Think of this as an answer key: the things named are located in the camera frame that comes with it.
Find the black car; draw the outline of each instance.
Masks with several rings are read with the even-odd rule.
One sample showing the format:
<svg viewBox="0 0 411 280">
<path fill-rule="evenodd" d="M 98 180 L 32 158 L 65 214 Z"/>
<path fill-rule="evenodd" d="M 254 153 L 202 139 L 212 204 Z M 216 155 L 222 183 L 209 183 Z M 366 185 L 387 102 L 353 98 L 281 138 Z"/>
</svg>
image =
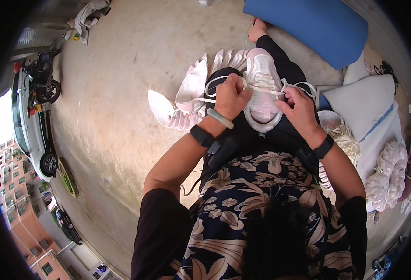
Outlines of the black car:
<svg viewBox="0 0 411 280">
<path fill-rule="evenodd" d="M 67 213 L 62 211 L 62 209 L 57 208 L 55 214 L 57 223 L 59 224 L 67 238 L 72 240 L 76 244 L 81 245 L 83 243 L 83 240 L 79 237 L 76 229 L 74 229 L 73 223 L 71 222 Z"/>
</svg>

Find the white car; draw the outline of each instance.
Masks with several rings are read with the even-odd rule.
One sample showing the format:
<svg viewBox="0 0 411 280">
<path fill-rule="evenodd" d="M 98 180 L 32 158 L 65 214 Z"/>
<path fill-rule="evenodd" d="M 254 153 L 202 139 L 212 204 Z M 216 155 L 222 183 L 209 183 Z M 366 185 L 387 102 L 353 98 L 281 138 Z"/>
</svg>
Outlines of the white car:
<svg viewBox="0 0 411 280">
<path fill-rule="evenodd" d="M 31 161 L 37 175 L 50 182 L 56 177 L 57 170 L 57 156 L 49 125 L 50 114 L 49 111 L 35 112 L 33 96 L 29 93 L 29 81 L 23 68 L 14 76 L 11 90 L 14 139 Z"/>
</svg>

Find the blue cushion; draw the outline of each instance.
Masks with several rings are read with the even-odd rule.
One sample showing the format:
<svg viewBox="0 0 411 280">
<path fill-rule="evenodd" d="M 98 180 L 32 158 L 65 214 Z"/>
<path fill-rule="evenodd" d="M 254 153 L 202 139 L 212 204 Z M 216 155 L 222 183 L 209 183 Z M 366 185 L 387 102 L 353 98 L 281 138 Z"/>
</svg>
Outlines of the blue cushion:
<svg viewBox="0 0 411 280">
<path fill-rule="evenodd" d="M 320 111 L 333 111 L 333 108 L 330 105 L 330 102 L 328 102 L 327 98 L 323 95 L 319 95 L 319 110 Z"/>
<path fill-rule="evenodd" d="M 243 12 L 307 45 L 336 70 L 358 60 L 367 21 L 341 0 L 246 0 Z"/>
</svg>

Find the sandal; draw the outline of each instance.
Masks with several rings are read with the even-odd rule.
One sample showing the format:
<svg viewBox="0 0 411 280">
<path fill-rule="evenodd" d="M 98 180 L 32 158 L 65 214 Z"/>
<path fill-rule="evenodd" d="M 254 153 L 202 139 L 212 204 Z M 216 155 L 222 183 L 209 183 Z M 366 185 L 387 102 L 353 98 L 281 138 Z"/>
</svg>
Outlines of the sandal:
<svg viewBox="0 0 411 280">
<path fill-rule="evenodd" d="M 249 33 L 251 33 L 251 30 L 252 30 L 252 28 L 253 28 L 254 25 L 255 25 L 255 20 L 257 20 L 256 17 L 254 17 L 254 20 L 252 21 L 252 26 L 251 26 L 251 28 L 249 28 L 249 31 L 247 32 L 247 36 L 248 36 L 248 37 L 249 37 Z"/>
</svg>

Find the hand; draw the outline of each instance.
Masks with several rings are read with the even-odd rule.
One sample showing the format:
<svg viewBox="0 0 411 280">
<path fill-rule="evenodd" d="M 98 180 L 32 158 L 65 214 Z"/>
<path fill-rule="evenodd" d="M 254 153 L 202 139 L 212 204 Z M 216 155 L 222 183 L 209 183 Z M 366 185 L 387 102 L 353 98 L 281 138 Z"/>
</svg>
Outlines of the hand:
<svg viewBox="0 0 411 280">
<path fill-rule="evenodd" d="M 216 104 L 214 110 L 226 119 L 233 121 L 251 97 L 252 90 L 243 90 L 241 77 L 230 74 L 227 80 L 216 87 Z"/>
<path fill-rule="evenodd" d="M 314 116 L 314 103 L 297 87 L 286 87 L 288 101 L 277 100 L 278 108 L 285 114 L 292 126 L 308 143 L 311 149 L 318 148 L 325 140 L 326 133 Z"/>
</svg>

